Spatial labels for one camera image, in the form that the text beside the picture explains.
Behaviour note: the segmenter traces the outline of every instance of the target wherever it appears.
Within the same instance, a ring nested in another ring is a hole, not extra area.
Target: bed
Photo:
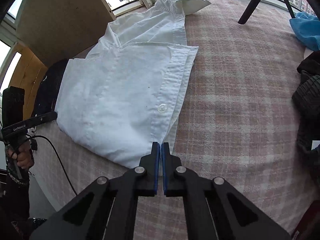
[[[173,154],[200,176],[224,177],[292,233],[319,197],[295,147],[300,117],[291,96],[305,48],[282,9],[260,3],[248,23],[239,25],[247,1],[211,2],[186,17],[188,45],[199,50]],[[56,122],[38,126],[36,134],[55,145],[77,192],[99,176],[114,178],[127,170],[72,142]],[[37,141],[33,171],[63,206],[74,194],[51,146]],[[134,239],[187,239],[182,198],[158,193],[139,198]]]

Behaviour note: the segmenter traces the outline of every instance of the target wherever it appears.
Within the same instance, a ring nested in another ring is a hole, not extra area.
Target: blue cloth
[[[320,21],[316,16],[298,12],[290,25],[299,41],[313,51],[320,50]]]

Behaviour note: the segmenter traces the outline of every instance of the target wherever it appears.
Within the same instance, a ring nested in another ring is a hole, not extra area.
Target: silver bolt
[[[222,177],[215,177],[213,182],[217,185],[222,185],[224,183],[224,179]]]
[[[176,171],[179,173],[185,173],[187,171],[187,168],[183,166],[179,166],[176,168]]]
[[[99,177],[97,179],[97,183],[100,185],[105,184],[107,181],[108,181],[108,179],[106,177]]]
[[[134,169],[136,173],[144,173],[144,167],[138,166]]]

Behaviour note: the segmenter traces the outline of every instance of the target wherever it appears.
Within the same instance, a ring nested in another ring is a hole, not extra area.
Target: wooden panel
[[[14,49],[21,53],[21,57],[13,72],[9,85],[25,90],[23,106],[23,119],[25,120],[31,116],[36,93],[48,68],[29,48],[18,43],[15,44]]]
[[[115,19],[105,0],[24,0],[16,33],[50,67],[95,44]]]

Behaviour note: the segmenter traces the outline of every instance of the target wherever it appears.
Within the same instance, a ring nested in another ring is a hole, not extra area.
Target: shirt button
[[[167,110],[168,106],[166,104],[161,104],[158,106],[158,111],[160,113],[163,113],[165,110]]]

